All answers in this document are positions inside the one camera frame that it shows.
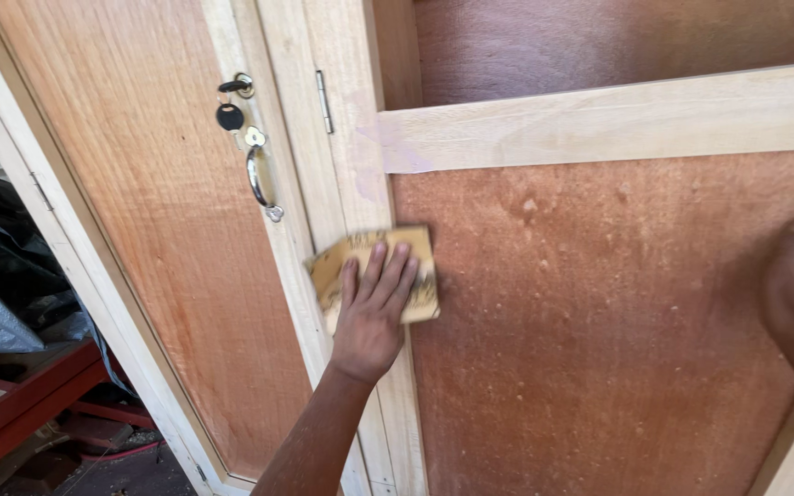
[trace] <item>plywood panel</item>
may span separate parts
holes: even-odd
[[[0,0],[0,21],[232,473],[310,394],[198,2]]]
[[[439,273],[431,494],[745,494],[794,401],[754,298],[794,152],[391,180]]]
[[[794,0],[416,0],[426,105],[794,63]]]

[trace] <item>red hose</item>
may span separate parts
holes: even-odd
[[[82,460],[91,460],[93,462],[104,462],[106,460],[118,460],[119,458],[124,458],[134,453],[139,453],[140,451],[146,451],[147,449],[152,449],[157,445],[165,445],[167,442],[165,440],[156,441],[154,443],[149,443],[148,445],[142,445],[140,447],[135,447],[133,449],[128,449],[126,451],[120,451],[118,453],[113,453],[112,455],[105,455],[103,457],[96,457],[94,455],[88,455],[86,453],[79,452],[79,457]]]

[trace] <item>door hinge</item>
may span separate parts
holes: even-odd
[[[45,202],[45,208],[48,209],[49,211],[54,210],[54,208],[51,207],[51,202],[48,201],[48,195],[46,195],[45,190],[41,188],[41,185],[39,184],[39,179],[36,178],[35,173],[30,172],[29,175],[33,178],[33,184],[35,184],[35,188],[39,190],[39,195],[41,195],[41,201]]]
[[[326,88],[324,87],[324,74],[318,71],[318,97],[320,97],[320,109],[324,113],[324,126],[327,134],[333,134],[333,120],[330,119],[330,107],[326,103]]]

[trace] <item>sanding sheet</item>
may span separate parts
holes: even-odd
[[[409,226],[390,231],[369,231],[344,237],[324,252],[305,260],[305,268],[312,276],[318,293],[320,310],[324,312],[326,332],[335,333],[341,307],[341,268],[351,257],[360,262],[358,277],[366,272],[369,253],[379,241],[388,245],[387,261],[391,260],[394,245],[408,242],[409,255],[418,258],[418,275],[415,276],[409,301],[401,314],[402,324],[435,319],[440,314],[437,300],[437,276],[431,251],[431,237],[427,226]]]

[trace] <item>wooden cabinet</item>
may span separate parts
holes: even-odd
[[[770,4],[0,0],[3,164],[199,492],[251,489],[323,370],[302,260],[424,222],[442,313],[346,494],[794,495],[755,302],[794,216]],[[236,73],[280,222],[213,119]]]

